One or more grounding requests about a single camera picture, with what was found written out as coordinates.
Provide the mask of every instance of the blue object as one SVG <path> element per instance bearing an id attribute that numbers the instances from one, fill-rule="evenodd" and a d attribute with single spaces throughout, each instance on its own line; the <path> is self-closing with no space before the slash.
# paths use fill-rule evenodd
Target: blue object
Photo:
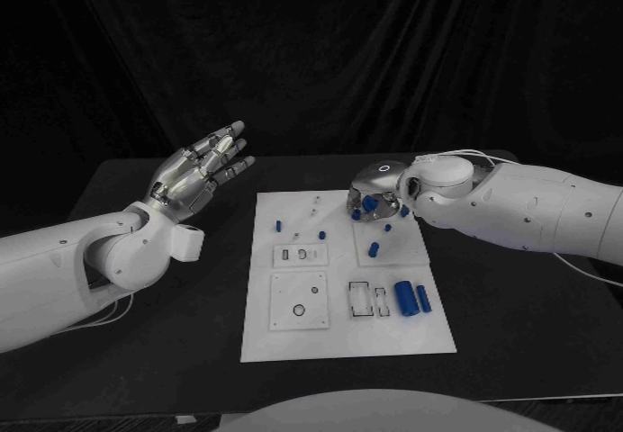
<path id="1" fill-rule="evenodd" d="M 361 206 L 366 212 L 374 212 L 379 206 L 379 202 L 369 195 L 366 195 L 361 202 Z"/>
<path id="2" fill-rule="evenodd" d="M 371 245 L 369 245 L 369 253 L 368 253 L 368 255 L 369 255 L 369 257 L 371 258 L 375 258 L 377 257 L 377 252 L 379 251 L 379 244 L 377 243 L 377 242 L 374 242 Z"/>
<path id="3" fill-rule="evenodd" d="M 428 302 L 428 296 L 426 295 L 424 285 L 418 285 L 416 290 L 418 292 L 421 310 L 426 313 L 428 313 L 433 309 L 431 309 L 431 303 Z"/>
<path id="4" fill-rule="evenodd" d="M 395 298 L 398 299 L 400 310 L 403 316 L 411 317 L 420 313 L 418 301 L 413 293 L 413 286 L 410 281 L 401 281 L 394 285 Z"/>

